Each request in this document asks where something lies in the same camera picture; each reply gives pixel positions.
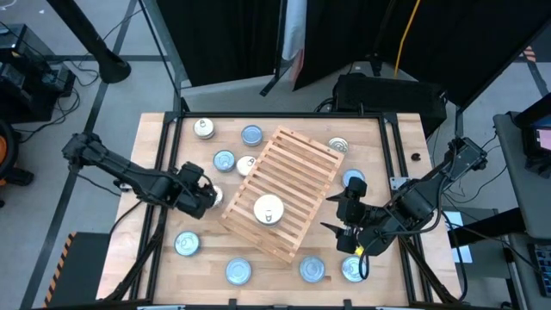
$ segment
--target yellow cable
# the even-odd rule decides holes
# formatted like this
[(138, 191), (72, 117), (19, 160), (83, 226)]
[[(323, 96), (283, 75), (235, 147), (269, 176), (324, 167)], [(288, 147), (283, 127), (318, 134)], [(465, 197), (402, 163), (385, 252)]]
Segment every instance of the yellow cable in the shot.
[(407, 22), (406, 30), (404, 30), (404, 35), (402, 35), (402, 40), (399, 42), (399, 50), (398, 50), (398, 57), (396, 58), (396, 66), (394, 67), (394, 78), (398, 76), (398, 66), (399, 66), (399, 58), (402, 55), (402, 47), (404, 46), (404, 41), (406, 40), (407, 32), (410, 30), (410, 26), (413, 22), (413, 17), (415, 17), (415, 13), (417, 12), (417, 7), (421, 3), (421, 0), (417, 0), (415, 3), (415, 6), (413, 7), (412, 14), (410, 15), (410, 21)]

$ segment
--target tin can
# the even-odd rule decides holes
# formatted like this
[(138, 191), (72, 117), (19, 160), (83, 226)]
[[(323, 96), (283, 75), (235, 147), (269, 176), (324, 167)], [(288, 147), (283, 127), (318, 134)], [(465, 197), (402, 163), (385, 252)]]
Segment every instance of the tin can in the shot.
[(325, 264), (319, 257), (305, 257), (300, 262), (300, 275), (306, 282), (320, 282), (325, 276)]
[(199, 237), (194, 232), (180, 232), (174, 240), (176, 253), (182, 256), (192, 256), (199, 251)]
[(243, 258), (234, 258), (226, 267), (226, 279), (233, 285), (243, 285), (251, 279), (251, 265)]
[(209, 119), (203, 118), (195, 122), (193, 130), (200, 139), (210, 139), (214, 136), (214, 123)]
[(220, 186), (217, 185), (214, 185), (213, 189), (216, 192), (216, 199), (214, 199), (212, 208), (217, 208), (222, 204), (222, 201), (224, 200), (224, 192), (222, 191)]
[(258, 146), (262, 143), (262, 129), (257, 125), (249, 125), (241, 132), (241, 139), (246, 146)]
[(348, 151), (348, 141), (341, 137), (330, 139), (328, 145), (333, 150), (341, 153), (346, 153)]
[(247, 177), (251, 172), (252, 166), (256, 163), (256, 159), (252, 156), (243, 156), (238, 160), (238, 172), (241, 176)]
[(262, 195), (255, 201), (253, 211), (261, 224), (273, 226), (283, 217), (283, 201), (273, 194)]
[[(343, 276), (346, 278), (346, 280), (350, 282), (361, 282), (363, 281), (362, 277), (360, 276), (360, 258), (356, 255), (347, 257), (343, 261), (343, 266), (341, 271), (343, 272)], [(362, 271), (365, 274), (369, 274), (368, 266), (365, 262), (362, 262)]]
[(232, 171), (235, 167), (235, 157), (230, 151), (218, 151), (214, 155), (214, 167), (220, 172)]
[(359, 171), (358, 169), (348, 169), (343, 174), (343, 181), (342, 181), (343, 187), (348, 186), (351, 177), (359, 177), (362, 179), (362, 181), (365, 182), (365, 176), (361, 171)]

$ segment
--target concrete floor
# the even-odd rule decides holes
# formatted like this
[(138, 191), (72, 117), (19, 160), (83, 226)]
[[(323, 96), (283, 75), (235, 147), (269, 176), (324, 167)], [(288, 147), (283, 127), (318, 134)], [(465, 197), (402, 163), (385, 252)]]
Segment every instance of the concrete floor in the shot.
[[(79, 0), (77, 3), (99, 34), (106, 34), (124, 18), (128, 5), (135, 4), (130, 0), (110, 1), (101, 5), (94, 0)], [(136, 9), (137, 6), (129, 11), (134, 12)], [(45, 0), (20, 0), (7, 10), (0, 11), (0, 21), (28, 24), (58, 55), (85, 54), (84, 47)], [(109, 47), (115, 45), (117, 37), (123, 40), (120, 50), (116, 51), (120, 54), (158, 55), (141, 14), (131, 20), (125, 33), (119, 34), (119, 29), (116, 29), (108, 37), (106, 42)], [(121, 83), (107, 86), (98, 81), (86, 88), (77, 86), (82, 99), (80, 108), (64, 124), (49, 127), (22, 145), (20, 165), (34, 172), (36, 178), (26, 188), (6, 186), (0, 189), (2, 198), (7, 202), (6, 207), (0, 210), (0, 248), (3, 249), (0, 251), (0, 308), (14, 309), (22, 304), (68, 175), (67, 163), (60, 150), (72, 133), (84, 129), (92, 105), (101, 100), (104, 94), (94, 131), (102, 137), (106, 146), (127, 157), (132, 151), (140, 114), (172, 109), (173, 90), (163, 64), (143, 61), (132, 62), (130, 65), (133, 68), (132, 74)], [(84, 62), (84, 67), (95, 68), (96, 63)], [(537, 67), (544, 79), (551, 82), (551, 64), (537, 64)], [(183, 95), (192, 110), (312, 111), (319, 102), (331, 95), (338, 74), (347, 70), (348, 68), (343, 68), (340, 72), (295, 92), (291, 92), (292, 83), (283, 79), (266, 97), (261, 97), (258, 93), (271, 77), (190, 88), (184, 90)], [(366, 64), (357, 64), (355, 70), (370, 74)], [(390, 74), (390, 71), (391, 68), (385, 66), (383, 75)], [(75, 72), (83, 81), (91, 79), (87, 73)], [(523, 110), (541, 97), (528, 66), (525, 63), (514, 63), (465, 112), (465, 135), (483, 144), (493, 136), (493, 115), (509, 110)], [(61, 104), (70, 105), (72, 100), (74, 97), (64, 99)], [(454, 114), (450, 104), (448, 110), (449, 115)], [(26, 124), (18, 127), (32, 129), (39, 125)], [(453, 129), (454, 119), (449, 117), (441, 126), (436, 141), (434, 157), (437, 162), (447, 149), (446, 144), (452, 138)], [(436, 135), (429, 142), (430, 151), (435, 137)], [(488, 147), (497, 144), (498, 141), (494, 140)], [(489, 160), (487, 169), (464, 178), (462, 185), (467, 197), (474, 195), (482, 183), (505, 166), (499, 148), (491, 152)], [(83, 174), (106, 186), (112, 181), (112, 177), (98, 169), (84, 169)], [(83, 180), (77, 180), (59, 233), (53, 242), (45, 273), (40, 275), (40, 286), (32, 306), (39, 307), (44, 299), (67, 234), (74, 231), (108, 232), (114, 222), (117, 204), (117, 197), (96, 189)], [(502, 211), (515, 207), (515, 197), (507, 173), (486, 186), (479, 197), (465, 207), (498, 208)], [(469, 285), (471, 289), (467, 300), (475, 305), (495, 307), (507, 298), (502, 285), (502, 282), (493, 279), (473, 279), (473, 285)]]

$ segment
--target electrical cord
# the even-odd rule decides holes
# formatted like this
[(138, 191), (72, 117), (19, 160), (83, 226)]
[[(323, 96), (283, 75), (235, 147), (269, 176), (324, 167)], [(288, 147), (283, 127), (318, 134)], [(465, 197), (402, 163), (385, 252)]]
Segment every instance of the electrical cord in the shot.
[(494, 237), (490, 237), (490, 236), (486, 236), (485, 234), (482, 234), (480, 232), (477, 232), (473, 229), (470, 229), (470, 228), (467, 228), (467, 227), (464, 227), (464, 226), (461, 226), (461, 225), (457, 225), (457, 224), (454, 224), (454, 223), (451, 223), (452, 226), (455, 226), (455, 227), (458, 227), (458, 228), (462, 228), (470, 233), (473, 233), (483, 239), (488, 239), (488, 240), (494, 240), (494, 241), (498, 241), (498, 242), (501, 242), (502, 244), (504, 244), (506, 247), (509, 248), (509, 250), (511, 250), (513, 253), (515, 253), (515, 255), (517, 255), (518, 258), (520, 258), (523, 262), (525, 262), (528, 266), (530, 266), (537, 274), (541, 275), (542, 274), (542, 271), (539, 270), (537, 267), (534, 266), (534, 264), (532, 262), (530, 262), (528, 260), (528, 258), (524, 257), (521, 253), (519, 253), (517, 250), (513, 249), (513, 247), (511, 246), (511, 244), (507, 241), (503, 241), (502, 239), (499, 239), (499, 238), (494, 238)]
[(129, 208), (121, 217), (113, 224), (111, 227), (111, 230), (109, 231), (109, 242), (111, 242), (111, 237), (113, 237), (113, 233), (115, 232), (115, 228), (121, 223), (121, 221), (126, 218), (130, 213), (132, 213), (133, 210), (135, 210), (142, 201), (138, 201), (135, 205), (133, 205), (131, 208)]
[[(452, 224), (451, 220), (449, 220), (449, 217), (444, 212), (442, 212), (442, 216), (444, 217), (444, 220), (446, 220), (446, 223), (448, 224), (449, 229), (451, 230), (451, 237), (454, 239), (454, 242), (458, 244), (459, 241), (457, 241), (457, 235), (455, 234), (455, 231), (451, 226)], [(460, 249), (456, 248), (455, 250), (457, 251), (457, 257), (459, 258), (459, 266), (461, 268), (461, 273), (463, 274), (463, 292), (459, 297), (459, 301), (463, 301), (465, 297), (467, 297), (467, 291), (468, 291), (467, 272), (465, 271), (465, 264), (463, 263), (463, 256), (461, 254)]]
[(489, 183), (493, 182), (495, 179), (497, 179), (499, 176), (501, 176), (505, 171), (507, 170), (507, 165), (501, 170), (501, 172), (498, 173), (497, 176), (491, 178), (488, 182), (482, 184), (482, 186), (479, 187), (479, 189), (476, 191), (476, 194), (473, 196), (473, 198), (467, 199), (465, 201), (457, 201), (454, 197), (450, 197), (451, 200), (453, 200), (455, 203), (468, 203), (476, 199), (478, 195), (480, 195), (481, 190), (487, 186)]
[(57, 99), (56, 103), (57, 103), (57, 105), (59, 107), (59, 110), (61, 111), (61, 114), (62, 114), (60, 117), (58, 117), (55, 120), (50, 121), (46, 124), (41, 125), (40, 127), (36, 128), (35, 130), (16, 129), (16, 131), (18, 131), (18, 132), (29, 133), (27, 138), (21, 139), (19, 141), (19, 143), (23, 144), (23, 143), (28, 142), (35, 134), (37, 134), (38, 132), (40, 132), (42, 129), (44, 129), (46, 127), (49, 127), (49, 126), (52, 126), (52, 125), (63, 124), (66, 120), (67, 115), (69, 115), (69, 114), (73, 113), (74, 111), (76, 111), (78, 109), (78, 107), (80, 106), (80, 95), (78, 94), (78, 92), (73, 89), (71, 91), (71, 93), (75, 94), (77, 97), (75, 98), (75, 101), (71, 105), (71, 107), (68, 108), (67, 110), (61, 108), (61, 105), (59, 104), (59, 98)]
[(482, 148), (482, 149), (485, 148), (485, 147), (488, 145), (488, 143), (492, 142), (494, 139), (496, 139), (496, 137), (498, 137), (498, 134), (497, 134), (497, 133), (495, 133), (495, 134), (493, 135), (493, 138), (489, 139), (489, 140), (488, 140), (483, 146), (481, 146), (480, 148)]
[(402, 35), (402, 40), (399, 42), (398, 56), (396, 57), (396, 65), (394, 66), (394, 78), (398, 76), (399, 59), (402, 56), (402, 48), (404, 47), (404, 41), (406, 41), (407, 33), (410, 30), (410, 26), (412, 25), (413, 18), (415, 17), (415, 13), (417, 13), (417, 8), (420, 3), (421, 3), (421, 0), (417, 0), (417, 2), (415, 2), (415, 6), (413, 7), (412, 14), (410, 15), (410, 20), (407, 22), (406, 29), (404, 30), (404, 34)]
[(105, 186), (102, 186), (102, 185), (100, 185), (100, 184), (98, 184), (98, 183), (96, 183), (96, 182), (90, 180), (89, 178), (87, 178), (87, 177), (85, 177), (85, 176), (83, 176), (83, 175), (81, 175), (81, 174), (79, 174), (79, 173), (77, 173), (77, 177), (80, 177), (81, 179), (88, 181), (90, 184), (96, 186), (96, 187), (99, 188), (99, 189), (103, 189), (103, 190), (107, 191), (107, 192), (110, 193), (111, 195), (115, 195), (115, 196), (117, 196), (117, 197), (121, 197), (121, 194), (117, 194), (117, 193), (115, 193), (113, 190), (108, 189), (108, 188), (106, 188)]
[(438, 135), (440, 134), (440, 127), (436, 130), (436, 137), (434, 138), (434, 143), (432, 145), (432, 154), (430, 158), (432, 159), (432, 166), (435, 166), (436, 160), (434, 159), (434, 152), (436, 151), (436, 143), (438, 142)]

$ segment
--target wooden table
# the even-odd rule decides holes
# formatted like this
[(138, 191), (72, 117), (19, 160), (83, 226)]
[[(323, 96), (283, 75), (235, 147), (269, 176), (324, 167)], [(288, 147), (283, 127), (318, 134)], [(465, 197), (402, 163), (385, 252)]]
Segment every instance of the wooden table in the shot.
[[(142, 115), (132, 153), (133, 162), (144, 167), (153, 167), (162, 120), (163, 114)], [(226, 174), (218, 172), (213, 166), (213, 155), (218, 150), (227, 149), (232, 151), (236, 158), (244, 155), (257, 156), (262, 151), (265, 141), (279, 125), (292, 128), (321, 143), (326, 143), (335, 136), (348, 140), (350, 149), (333, 180), (330, 195), (343, 190), (343, 171), (357, 168), (363, 171), (368, 183), (368, 193), (362, 199), (363, 202), (381, 206), (390, 198), (377, 120), (214, 118), (216, 134), (209, 140), (200, 140), (195, 136), (195, 121), (193, 118), (185, 118), (183, 121), (176, 167), (180, 167), (186, 161), (201, 166), (213, 183), (224, 190), (225, 203), (231, 200), (243, 178), (236, 171)], [(256, 124), (263, 130), (264, 142), (260, 146), (248, 147), (241, 142), (241, 130), (250, 124)], [(430, 170), (430, 158), (419, 116), (399, 115), (399, 129), (410, 176), (421, 177)], [(393, 153), (394, 173), (398, 175), (392, 128), (388, 125), (387, 132)], [(165, 165), (168, 162), (170, 146), (169, 138)], [(420, 161), (411, 161), (410, 156), (414, 152), (421, 154)], [(117, 216), (121, 216), (135, 202), (134, 194), (123, 194)], [(291, 264), (263, 254), (248, 241), (228, 232), (217, 221), (224, 207), (225, 205), (208, 210), (201, 220), (195, 220), (178, 210), (169, 212), (159, 263), (155, 303), (226, 305), (228, 299), (236, 298), (239, 305), (342, 306), (344, 299), (351, 299), (355, 306), (407, 305), (397, 241), (380, 256), (370, 258), (367, 281), (351, 283), (344, 279), (340, 269), (347, 254), (335, 249), (336, 240), (333, 233), (319, 224), (325, 221), (341, 225), (335, 215), (335, 202), (325, 201), (321, 205)], [(132, 266), (136, 258), (144, 214), (145, 206), (135, 210), (115, 230), (108, 249), (98, 298), (108, 295)], [(193, 257), (182, 257), (174, 250), (174, 239), (184, 230), (193, 231), (200, 236), (201, 251)], [(422, 239), (427, 263), (450, 293), (459, 296), (461, 288), (443, 221), (433, 232), (423, 234)], [(326, 271), (322, 282), (312, 284), (301, 279), (299, 264), (301, 259), (308, 255), (317, 255), (324, 260)], [(235, 257), (249, 260), (252, 267), (252, 277), (242, 287), (231, 285), (225, 277), (226, 265)], [(149, 270), (149, 266), (143, 270), (139, 296), (145, 296)], [(417, 298), (422, 300), (418, 269), (413, 261), (412, 271), (416, 279)]]

